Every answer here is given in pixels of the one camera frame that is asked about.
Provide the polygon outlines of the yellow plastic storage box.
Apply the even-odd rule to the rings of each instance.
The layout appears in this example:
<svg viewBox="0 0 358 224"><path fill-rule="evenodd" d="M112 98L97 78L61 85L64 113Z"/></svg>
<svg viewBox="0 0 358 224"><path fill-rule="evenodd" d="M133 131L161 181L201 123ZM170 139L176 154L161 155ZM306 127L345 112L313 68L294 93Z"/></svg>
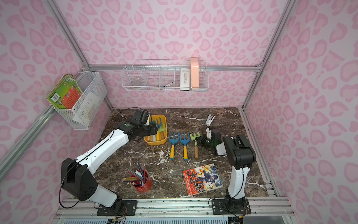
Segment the yellow plastic storage box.
<svg viewBox="0 0 358 224"><path fill-rule="evenodd" d="M158 131L155 135L144 137L144 141L149 146L165 144L167 141L167 119L164 115L153 115L152 118L158 124Z"/></svg>

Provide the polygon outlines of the light green rake wooden handle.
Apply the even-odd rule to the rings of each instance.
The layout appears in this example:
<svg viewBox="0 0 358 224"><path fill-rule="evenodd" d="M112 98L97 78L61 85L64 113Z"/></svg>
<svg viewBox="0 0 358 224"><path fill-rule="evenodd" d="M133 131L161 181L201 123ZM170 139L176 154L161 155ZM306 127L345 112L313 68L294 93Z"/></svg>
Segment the light green rake wooden handle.
<svg viewBox="0 0 358 224"><path fill-rule="evenodd" d="M192 141L194 141L194 157L195 159L199 158L199 151L198 151L198 145L197 145L197 138L201 137L200 133L197 134L190 134L190 138Z"/></svg>

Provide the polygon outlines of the blue rake yellow handle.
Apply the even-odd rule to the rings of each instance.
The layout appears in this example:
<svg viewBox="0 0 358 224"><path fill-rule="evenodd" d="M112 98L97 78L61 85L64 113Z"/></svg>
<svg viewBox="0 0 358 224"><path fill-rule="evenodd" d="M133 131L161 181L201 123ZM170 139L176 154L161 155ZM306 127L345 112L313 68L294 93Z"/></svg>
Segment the blue rake yellow handle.
<svg viewBox="0 0 358 224"><path fill-rule="evenodd" d="M176 132L169 132L169 142L171 143L171 152L170 152L170 159L173 160L174 159L174 149L175 149L175 144L177 144L179 142L179 137L177 135Z"/></svg>
<svg viewBox="0 0 358 224"><path fill-rule="evenodd" d="M188 161L187 145L190 142L190 133L179 133L179 140L184 145L184 161Z"/></svg>

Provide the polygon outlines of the light blue rake white handle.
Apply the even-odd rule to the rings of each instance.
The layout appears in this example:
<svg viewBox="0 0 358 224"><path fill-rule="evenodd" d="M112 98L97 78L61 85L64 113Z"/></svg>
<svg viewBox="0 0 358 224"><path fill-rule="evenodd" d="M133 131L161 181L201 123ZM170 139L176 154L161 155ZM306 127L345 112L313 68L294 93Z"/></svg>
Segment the light blue rake white handle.
<svg viewBox="0 0 358 224"><path fill-rule="evenodd" d="M159 118L159 120L156 119L155 122L156 122L157 128L159 128L160 125L162 124L162 119L161 119L161 118ZM152 136L152 142L155 142L155 141L156 141L156 134Z"/></svg>

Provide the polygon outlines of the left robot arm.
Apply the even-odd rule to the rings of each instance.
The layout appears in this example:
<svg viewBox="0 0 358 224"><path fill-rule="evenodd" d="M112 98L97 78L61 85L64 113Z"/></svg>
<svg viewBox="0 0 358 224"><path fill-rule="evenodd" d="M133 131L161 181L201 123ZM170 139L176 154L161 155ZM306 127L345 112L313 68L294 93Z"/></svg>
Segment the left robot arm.
<svg viewBox="0 0 358 224"><path fill-rule="evenodd" d="M121 197L99 185L93 175L122 146L134 139L156 134L157 131L158 125L150 113L137 108L131 118L114 123L109 135L92 149L75 159L67 158L62 162L60 189L79 201L91 201L105 208L121 209Z"/></svg>

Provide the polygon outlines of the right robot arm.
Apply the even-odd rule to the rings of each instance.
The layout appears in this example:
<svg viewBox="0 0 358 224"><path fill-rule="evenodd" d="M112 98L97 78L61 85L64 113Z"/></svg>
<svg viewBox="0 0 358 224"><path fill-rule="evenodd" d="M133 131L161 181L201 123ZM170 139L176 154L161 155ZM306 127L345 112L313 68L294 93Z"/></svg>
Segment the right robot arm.
<svg viewBox="0 0 358 224"><path fill-rule="evenodd" d="M221 137L217 129L208 129L207 134L196 138L198 144L214 155L225 155L231 165L231 179L225 196L227 208L244 207L245 185L256 153L244 135Z"/></svg>

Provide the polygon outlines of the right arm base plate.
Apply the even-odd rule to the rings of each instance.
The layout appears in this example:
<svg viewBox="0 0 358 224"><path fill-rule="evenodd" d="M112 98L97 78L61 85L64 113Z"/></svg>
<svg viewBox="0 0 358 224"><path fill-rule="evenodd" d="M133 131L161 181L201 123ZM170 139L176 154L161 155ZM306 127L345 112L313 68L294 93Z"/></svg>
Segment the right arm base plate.
<svg viewBox="0 0 358 224"><path fill-rule="evenodd" d="M248 199L212 199L209 202L214 215L245 216L252 213Z"/></svg>

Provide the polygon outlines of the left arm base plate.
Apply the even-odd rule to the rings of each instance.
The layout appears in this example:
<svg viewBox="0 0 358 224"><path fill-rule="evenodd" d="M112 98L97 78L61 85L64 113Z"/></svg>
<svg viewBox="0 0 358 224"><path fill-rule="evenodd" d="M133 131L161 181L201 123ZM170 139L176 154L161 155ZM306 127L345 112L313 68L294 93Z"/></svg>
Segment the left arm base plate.
<svg viewBox="0 0 358 224"><path fill-rule="evenodd" d="M137 204L137 200L119 199L111 207L105 207L103 205L100 205L97 210L97 216L134 216L137 210Z"/></svg>

